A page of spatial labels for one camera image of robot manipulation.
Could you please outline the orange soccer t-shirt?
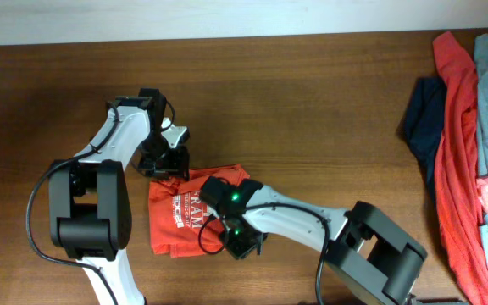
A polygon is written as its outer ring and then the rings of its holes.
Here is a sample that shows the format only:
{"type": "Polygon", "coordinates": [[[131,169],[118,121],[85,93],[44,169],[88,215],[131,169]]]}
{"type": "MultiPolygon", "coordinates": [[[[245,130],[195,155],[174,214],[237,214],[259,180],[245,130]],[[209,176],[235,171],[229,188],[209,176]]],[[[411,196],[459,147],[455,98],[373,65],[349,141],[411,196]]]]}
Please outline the orange soccer t-shirt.
{"type": "Polygon", "coordinates": [[[213,210],[199,198],[202,185],[211,176],[232,185],[250,177],[239,164],[235,164],[192,169],[189,180],[172,177],[149,184],[150,243],[156,255],[188,258],[221,248],[219,233],[224,226],[218,220],[203,225],[213,210]]]}

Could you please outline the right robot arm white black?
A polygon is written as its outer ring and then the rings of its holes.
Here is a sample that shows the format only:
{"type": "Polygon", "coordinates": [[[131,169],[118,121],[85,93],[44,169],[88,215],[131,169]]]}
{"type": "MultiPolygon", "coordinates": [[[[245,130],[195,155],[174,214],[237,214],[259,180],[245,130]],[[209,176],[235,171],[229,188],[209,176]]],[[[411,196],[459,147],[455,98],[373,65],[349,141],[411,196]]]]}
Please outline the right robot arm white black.
{"type": "Polygon", "coordinates": [[[220,238],[236,259],[260,252],[269,234],[284,236],[319,252],[318,266],[329,266],[367,304],[404,304],[427,252],[376,206],[314,206],[281,195],[255,180],[221,183],[215,210],[226,231],[220,238]]]}

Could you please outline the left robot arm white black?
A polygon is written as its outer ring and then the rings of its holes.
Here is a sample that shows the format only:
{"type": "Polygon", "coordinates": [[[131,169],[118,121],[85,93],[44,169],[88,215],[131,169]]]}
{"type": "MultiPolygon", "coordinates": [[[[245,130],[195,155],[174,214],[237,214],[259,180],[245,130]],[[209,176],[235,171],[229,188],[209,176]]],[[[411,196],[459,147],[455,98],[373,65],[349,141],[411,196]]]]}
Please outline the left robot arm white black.
{"type": "Polygon", "coordinates": [[[70,161],[54,163],[48,176],[49,223],[53,244],[83,269],[101,304],[144,304],[126,247],[132,230],[125,169],[147,178],[188,179],[189,130],[165,117],[172,106],[158,89],[119,96],[88,145],[70,161]]]}

